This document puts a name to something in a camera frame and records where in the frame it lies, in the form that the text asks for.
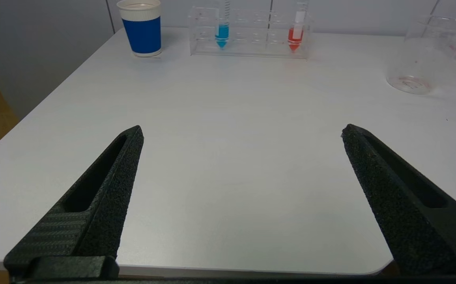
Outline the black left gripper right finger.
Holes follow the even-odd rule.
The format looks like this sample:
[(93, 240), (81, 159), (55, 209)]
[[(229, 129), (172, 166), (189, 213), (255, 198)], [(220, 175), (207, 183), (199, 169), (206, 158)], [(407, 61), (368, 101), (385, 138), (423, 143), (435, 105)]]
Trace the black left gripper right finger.
[(400, 272), (456, 275), (456, 200), (364, 128), (341, 137)]

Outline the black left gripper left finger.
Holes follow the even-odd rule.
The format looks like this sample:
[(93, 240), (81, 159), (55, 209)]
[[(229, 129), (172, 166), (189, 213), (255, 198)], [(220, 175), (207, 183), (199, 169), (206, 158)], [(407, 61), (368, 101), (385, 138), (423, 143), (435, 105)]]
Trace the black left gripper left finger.
[(122, 131), (4, 258), (10, 278), (116, 278), (122, 229), (144, 144)]

